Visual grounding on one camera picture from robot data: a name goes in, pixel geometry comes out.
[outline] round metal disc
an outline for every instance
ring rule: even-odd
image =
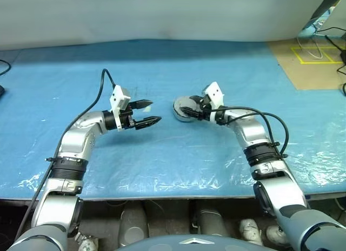
[[[196,120],[195,118],[189,117],[184,112],[182,112],[180,110],[180,107],[189,107],[193,110],[197,110],[197,103],[194,100],[190,99],[189,96],[179,97],[175,100],[173,109],[176,118],[182,122],[191,122]]]

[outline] black cable tie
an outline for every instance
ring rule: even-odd
[[[48,158],[45,159],[45,161],[47,161],[47,162],[55,162],[56,160],[57,159],[54,158],[54,157],[48,157]]]
[[[278,147],[280,145],[279,142],[269,143],[269,146],[271,147]]]

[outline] table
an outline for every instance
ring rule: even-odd
[[[208,122],[182,123],[172,105],[217,81],[227,105],[272,112],[290,130],[287,163],[306,194],[346,190],[346,101],[336,90],[296,90],[265,43],[124,41],[1,51],[0,199],[29,199],[67,124],[96,97],[107,68],[133,100],[162,116],[143,130],[100,137],[85,174],[85,199],[249,197],[254,181],[235,135]],[[110,109],[105,82],[94,110]],[[275,139],[283,129],[272,122]]]

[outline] yellow tape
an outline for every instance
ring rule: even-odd
[[[316,47],[304,47],[305,49],[316,49]],[[295,56],[298,58],[301,64],[340,64],[343,63],[341,61],[335,62],[323,49],[336,49],[335,47],[320,47],[322,55],[325,55],[330,62],[325,61],[316,61],[316,62],[306,62],[304,61],[300,55],[296,52],[297,49],[302,50],[300,47],[291,47],[292,52],[295,54]]]

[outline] black cable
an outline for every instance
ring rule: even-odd
[[[339,221],[339,220],[341,219],[342,214],[344,214],[344,212],[346,212],[346,211],[345,211],[345,210],[342,210],[342,211],[340,212],[340,215],[339,215],[339,217],[336,219],[336,221]]]
[[[343,29],[343,28],[331,27],[331,28],[326,28],[326,29],[323,29],[323,30],[319,30],[319,31],[317,31],[317,32],[327,31],[327,30],[329,30],[329,29],[338,29],[338,30],[346,31],[346,29]]]
[[[336,71],[337,72],[340,72],[341,74],[344,74],[346,75],[346,72],[343,72],[343,71],[340,71],[342,68],[344,68],[346,66],[346,64],[344,64],[343,66],[341,66],[340,68],[338,68]],[[342,93],[344,94],[344,96],[346,96],[346,83],[344,83],[342,86],[341,86],[341,91]]]
[[[107,204],[108,206],[111,206],[111,207],[120,207],[120,206],[122,206],[122,205],[125,205],[126,203],[128,203],[128,201],[123,201],[123,202],[120,203],[120,204],[111,204],[110,201],[106,201],[106,204]]]
[[[7,62],[7,61],[5,61],[5,60],[1,60],[1,59],[0,59],[0,62],[7,64],[7,69],[4,70],[4,71],[2,71],[2,72],[0,72],[0,76],[1,76],[1,75],[4,75],[4,74],[5,74],[6,72],[8,72],[9,70],[11,70],[12,66],[11,66],[11,64],[10,64],[9,62]]]
[[[253,108],[249,108],[249,107],[225,107],[225,108],[219,108],[219,109],[200,108],[200,109],[202,111],[209,112],[209,113],[218,112],[218,111],[225,111],[225,110],[235,110],[235,109],[244,109],[244,110],[251,110],[253,112],[256,112],[262,117],[262,119],[264,119],[265,124],[267,125],[267,128],[268,128],[268,133],[269,133],[269,138],[271,140],[271,143],[275,144],[274,137],[272,136],[270,123],[269,123],[268,119],[265,117],[265,115],[262,112],[260,112],[258,109],[253,109]]]
[[[334,43],[328,36],[324,36],[325,39],[327,39],[332,45],[334,45],[337,49],[340,50],[340,52],[343,51],[343,49],[341,47],[339,47],[336,43]]]
[[[278,116],[276,116],[275,114],[272,114],[272,113],[268,113],[268,112],[263,112],[263,114],[265,116],[271,116],[275,119],[277,119],[281,125],[283,126],[284,130],[285,130],[285,141],[282,145],[282,148],[280,150],[280,154],[283,155],[283,153],[285,152],[286,148],[287,148],[287,145],[288,145],[288,141],[289,141],[289,132],[288,132],[288,127],[287,125],[285,124],[285,122]],[[225,125],[228,125],[234,121],[237,121],[237,120],[240,120],[241,118],[244,118],[244,117],[249,117],[249,116],[255,116],[255,115],[259,115],[259,113],[249,113],[249,114],[245,114],[243,116],[239,116],[239,117],[236,117],[236,118],[233,118],[232,120],[228,121]]]
[[[98,90],[98,94],[97,94],[96,99],[95,99],[94,102],[92,102],[82,113],[80,113],[77,117],[75,117],[75,119],[65,128],[65,131],[64,131],[63,134],[61,135],[60,140],[59,140],[59,142],[58,142],[58,145],[57,145],[57,147],[56,147],[56,149],[55,149],[55,152],[54,152],[54,156],[53,156],[53,158],[52,158],[52,161],[50,162],[50,164],[49,164],[49,166],[48,166],[48,168],[47,168],[47,170],[46,170],[46,172],[45,172],[45,174],[44,174],[44,176],[43,176],[43,178],[42,178],[42,180],[41,180],[41,182],[40,182],[40,184],[39,184],[37,190],[35,191],[35,194],[34,194],[34,196],[32,197],[32,199],[31,199],[31,201],[30,201],[30,203],[29,203],[29,206],[28,206],[28,208],[27,208],[27,210],[26,210],[26,212],[25,212],[25,214],[24,214],[24,217],[23,217],[23,219],[22,219],[22,222],[21,222],[21,224],[19,225],[19,228],[18,228],[16,237],[15,237],[15,241],[16,241],[16,240],[19,238],[19,236],[21,235],[21,233],[22,233],[22,231],[23,231],[23,228],[24,228],[24,225],[25,225],[25,223],[26,223],[26,221],[27,221],[27,219],[28,219],[28,217],[29,217],[29,215],[30,215],[30,212],[31,212],[31,210],[32,210],[32,208],[33,208],[33,206],[34,206],[34,204],[35,204],[35,201],[36,201],[36,199],[37,199],[37,197],[38,197],[38,195],[39,195],[41,189],[43,188],[43,185],[44,185],[45,181],[47,180],[47,178],[48,178],[48,176],[49,176],[49,174],[50,174],[50,171],[51,171],[51,169],[52,169],[52,167],[53,167],[53,165],[54,165],[54,163],[55,163],[55,159],[56,159],[56,157],[57,157],[57,155],[58,155],[58,153],[59,153],[59,148],[60,148],[60,145],[61,145],[61,142],[62,142],[62,139],[63,139],[65,133],[76,123],[77,120],[79,120],[85,113],[87,113],[93,106],[95,106],[96,103],[98,102],[98,100],[100,99],[101,94],[102,94],[102,90],[103,90],[104,74],[105,74],[105,73],[107,73],[107,75],[108,75],[108,77],[109,77],[109,80],[110,80],[110,82],[111,82],[113,88],[115,87],[115,83],[114,83],[114,81],[113,81],[113,79],[112,79],[110,73],[108,72],[107,69],[103,69],[103,70],[102,70],[102,73],[101,73],[101,81],[100,81],[100,84],[99,84],[99,90]]]
[[[340,72],[341,74],[345,74],[346,75],[346,72],[343,72],[343,71],[340,71],[342,68],[344,68],[346,66],[346,64],[344,64],[343,66],[341,66],[339,69],[337,69],[336,71],[337,72]]]
[[[315,28],[315,32],[314,33],[317,33],[317,26],[315,26],[315,24],[312,24],[312,26]]]

